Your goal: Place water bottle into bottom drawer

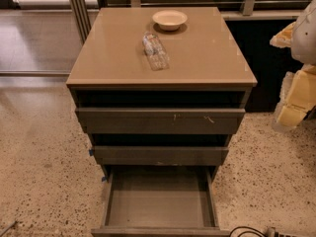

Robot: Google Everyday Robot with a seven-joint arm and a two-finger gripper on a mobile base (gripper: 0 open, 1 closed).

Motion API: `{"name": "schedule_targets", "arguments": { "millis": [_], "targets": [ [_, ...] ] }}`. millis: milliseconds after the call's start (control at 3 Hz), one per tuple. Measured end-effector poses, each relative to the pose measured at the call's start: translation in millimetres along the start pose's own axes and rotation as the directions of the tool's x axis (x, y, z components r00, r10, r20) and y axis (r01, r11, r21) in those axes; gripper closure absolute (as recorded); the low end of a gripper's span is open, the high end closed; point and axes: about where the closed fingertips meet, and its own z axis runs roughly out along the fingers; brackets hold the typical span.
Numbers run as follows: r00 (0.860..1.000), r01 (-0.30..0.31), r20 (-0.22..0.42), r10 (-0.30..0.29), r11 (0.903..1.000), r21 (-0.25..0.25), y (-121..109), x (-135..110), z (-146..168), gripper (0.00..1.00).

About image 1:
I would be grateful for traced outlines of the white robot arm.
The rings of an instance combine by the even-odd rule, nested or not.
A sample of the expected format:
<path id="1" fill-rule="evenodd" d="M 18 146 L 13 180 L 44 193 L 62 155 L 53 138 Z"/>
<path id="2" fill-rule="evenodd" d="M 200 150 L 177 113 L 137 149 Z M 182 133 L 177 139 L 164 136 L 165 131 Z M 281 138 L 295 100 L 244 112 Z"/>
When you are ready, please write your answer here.
<path id="1" fill-rule="evenodd" d="M 316 0 L 312 0 L 297 20 L 278 32 L 270 45 L 290 48 L 291 57 L 303 64 L 282 80 L 273 129 L 286 132 L 297 128 L 316 107 Z"/>

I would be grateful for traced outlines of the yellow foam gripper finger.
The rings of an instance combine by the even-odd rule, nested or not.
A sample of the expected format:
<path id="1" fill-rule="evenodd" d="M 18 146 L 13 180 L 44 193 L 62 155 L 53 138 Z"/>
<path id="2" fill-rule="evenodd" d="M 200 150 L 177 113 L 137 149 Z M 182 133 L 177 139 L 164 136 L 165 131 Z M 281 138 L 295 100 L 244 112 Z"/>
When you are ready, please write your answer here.
<path id="1" fill-rule="evenodd" d="M 305 64 L 295 74 L 284 77 L 276 122 L 297 127 L 316 106 L 316 66 Z"/>
<path id="2" fill-rule="evenodd" d="M 292 32 L 295 23 L 290 23 L 270 40 L 270 45 L 278 48 L 291 47 Z"/>

